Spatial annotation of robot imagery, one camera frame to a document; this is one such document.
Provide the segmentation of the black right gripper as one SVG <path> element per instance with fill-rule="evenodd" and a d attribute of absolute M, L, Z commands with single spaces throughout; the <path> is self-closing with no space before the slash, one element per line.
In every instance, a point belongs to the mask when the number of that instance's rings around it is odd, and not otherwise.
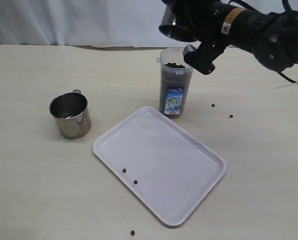
<path fill-rule="evenodd" d="M 229 4 L 220 0 L 185 0 L 192 20 L 196 42 L 214 42 L 229 46 L 228 36 L 221 33 Z"/>

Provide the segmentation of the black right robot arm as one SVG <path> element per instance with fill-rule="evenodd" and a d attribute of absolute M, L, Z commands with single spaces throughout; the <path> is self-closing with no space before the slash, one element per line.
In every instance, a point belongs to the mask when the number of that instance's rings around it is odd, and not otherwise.
<path fill-rule="evenodd" d="M 265 68 L 282 72 L 298 64 L 298 12 L 261 13 L 237 0 L 167 0 L 159 31 L 185 42 L 184 61 L 204 75 L 228 46 L 253 54 Z"/>

